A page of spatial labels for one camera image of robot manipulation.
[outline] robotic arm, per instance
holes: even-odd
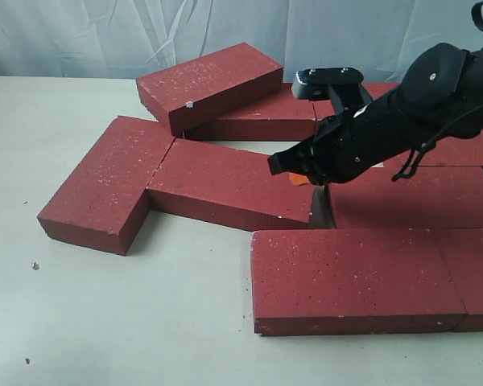
[[[472,8],[481,31],[482,7],[479,2]],[[292,172],[320,186],[347,183],[409,150],[407,162],[392,180],[409,179],[437,141],[474,138],[483,129],[483,48],[470,52],[439,43],[415,60],[396,88],[376,100],[362,81],[355,68],[296,73],[294,97],[330,100],[335,115],[322,119],[310,138],[271,155],[272,175]]]

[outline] white table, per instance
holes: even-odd
[[[483,333],[255,335],[248,232],[152,212],[130,257],[48,239],[117,115],[153,119],[133,80],[0,78],[0,386],[483,385]]]

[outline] white curtain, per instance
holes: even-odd
[[[0,0],[0,76],[135,78],[247,42],[285,66],[285,81],[334,66],[397,81],[438,42],[483,46],[474,2]]]

